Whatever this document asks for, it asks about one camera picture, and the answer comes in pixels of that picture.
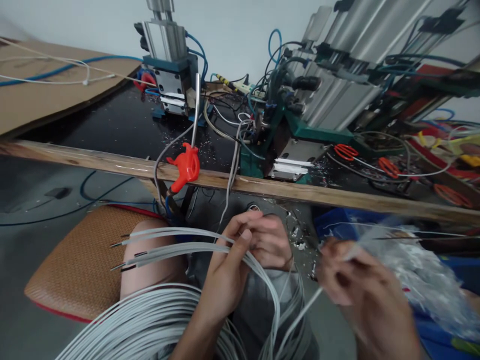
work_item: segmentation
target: woven chair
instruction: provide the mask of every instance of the woven chair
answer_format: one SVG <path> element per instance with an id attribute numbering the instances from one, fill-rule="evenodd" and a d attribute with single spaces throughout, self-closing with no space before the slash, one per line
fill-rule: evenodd
<path id="1" fill-rule="evenodd" d="M 25 295 L 39 307 L 69 319 L 90 322 L 120 299 L 121 235 L 157 214 L 124 205 L 101 206 L 55 247 L 33 274 Z"/>

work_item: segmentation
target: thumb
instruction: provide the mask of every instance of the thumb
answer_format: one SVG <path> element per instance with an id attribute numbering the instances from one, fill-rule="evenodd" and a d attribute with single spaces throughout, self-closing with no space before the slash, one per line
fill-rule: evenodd
<path id="1" fill-rule="evenodd" d="M 230 248 L 230 252 L 225 259 L 225 263 L 228 264 L 229 267 L 233 269 L 240 267 L 245 254 L 250 249 L 251 240 L 252 232 L 246 229 Z"/>

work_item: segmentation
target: thigh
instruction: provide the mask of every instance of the thigh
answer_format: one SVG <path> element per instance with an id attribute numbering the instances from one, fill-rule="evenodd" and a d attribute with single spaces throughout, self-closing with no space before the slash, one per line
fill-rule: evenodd
<path id="1" fill-rule="evenodd" d="M 149 219 L 137 224 L 132 232 L 166 227 L 168 227 L 168 224 L 163 220 Z M 125 247 L 123 260 L 132 259 L 135 254 L 141 252 L 172 244 L 176 244 L 174 236 L 154 237 L 133 242 Z M 121 273 L 120 299 L 156 284 L 186 283 L 187 276 L 185 275 L 185 270 L 185 258 L 183 256 L 175 256 L 124 271 Z"/>

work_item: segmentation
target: black workbench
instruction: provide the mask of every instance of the black workbench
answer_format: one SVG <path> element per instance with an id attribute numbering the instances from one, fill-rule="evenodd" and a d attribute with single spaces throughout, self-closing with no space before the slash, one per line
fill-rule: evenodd
<path id="1" fill-rule="evenodd" d="M 234 107 L 239 105 L 228 97 L 224 100 L 231 102 Z M 157 101 L 152 95 L 143 98 L 136 87 L 127 84 L 87 108 L 35 128 L 19 138 L 141 159 L 150 156 L 155 160 L 165 145 L 191 125 L 190 121 L 174 115 L 168 119 L 154 119 L 151 113 L 158 106 Z M 221 102 L 216 104 L 226 118 L 237 121 L 231 109 L 224 107 Z M 212 116 L 212 121 L 220 130 L 235 135 L 234 126 L 215 119 L 215 116 Z M 190 140 L 191 133 L 184 141 Z M 224 173 L 230 171 L 234 150 L 232 141 L 221 138 L 206 126 L 198 129 L 196 145 L 199 148 L 201 169 Z M 175 158 L 183 151 L 182 141 L 179 141 L 167 151 L 165 157 Z M 365 178 L 345 170 L 326 157 L 315 165 L 308 184 L 391 196 L 374 189 Z M 380 188 L 388 189 L 390 186 L 380 185 Z M 427 196 L 425 194 L 425 187 L 416 185 L 412 187 L 410 195 L 414 200 L 426 200 L 427 197 L 427 202 L 442 204 L 431 192 L 428 191 Z"/>

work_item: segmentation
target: machine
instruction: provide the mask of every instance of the machine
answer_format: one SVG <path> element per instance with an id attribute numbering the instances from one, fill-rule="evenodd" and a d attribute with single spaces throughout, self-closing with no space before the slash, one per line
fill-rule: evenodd
<path id="1" fill-rule="evenodd" d="M 143 57 L 142 71 L 152 76 L 159 93 L 160 106 L 152 115 L 162 118 L 176 114 L 193 121 L 198 58 L 189 53 L 185 28 L 172 20 L 173 0 L 147 0 L 146 3 L 153 18 L 134 27 L 141 35 L 141 48 L 149 52 Z"/>
<path id="2" fill-rule="evenodd" d="M 418 54 L 428 54 L 463 23 L 458 16 L 467 1 L 440 17 L 422 16 L 431 2 L 340 0 L 333 9 L 320 6 L 310 18 L 303 45 L 285 49 L 276 69 L 259 86 L 268 88 L 266 105 L 255 114 L 251 140 L 257 144 L 252 147 L 257 156 L 242 150 L 242 173 L 296 182 L 331 145 L 353 143 L 351 131 L 380 113 L 371 106 L 393 84 L 392 69 L 415 71 L 422 60 Z M 332 10 L 336 15 L 326 38 L 314 47 Z M 391 57 L 420 19 L 424 21 L 417 35 Z M 380 107 L 386 105 L 380 101 Z M 391 103 L 389 121 L 405 108 L 405 101 Z"/>

